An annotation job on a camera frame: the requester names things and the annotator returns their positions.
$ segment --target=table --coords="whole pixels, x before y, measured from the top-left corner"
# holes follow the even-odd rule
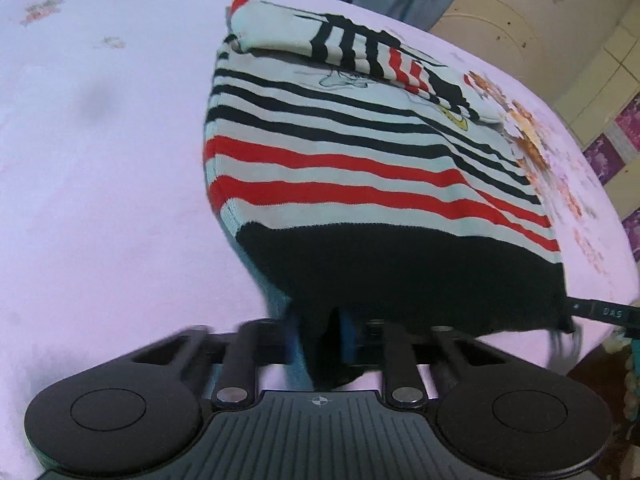
[[[602,186],[554,113],[439,38],[335,0],[344,14],[470,72],[503,111],[539,190],[570,296],[629,303],[638,277]],[[0,0],[0,478],[40,469],[22,416],[68,375],[193,324],[265,316],[260,290],[206,199],[202,126],[231,0]],[[579,321],[569,361],[545,332],[489,343],[565,372],[611,327]],[[280,370],[263,383],[281,388]],[[375,387],[365,376],[351,387]]]

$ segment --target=ribbed gray panel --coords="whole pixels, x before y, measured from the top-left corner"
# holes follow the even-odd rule
[[[415,413],[374,392],[267,392],[221,413],[173,463],[138,480],[492,480],[454,457]],[[65,480],[48,472],[42,480]],[[575,480],[596,480],[591,473]]]

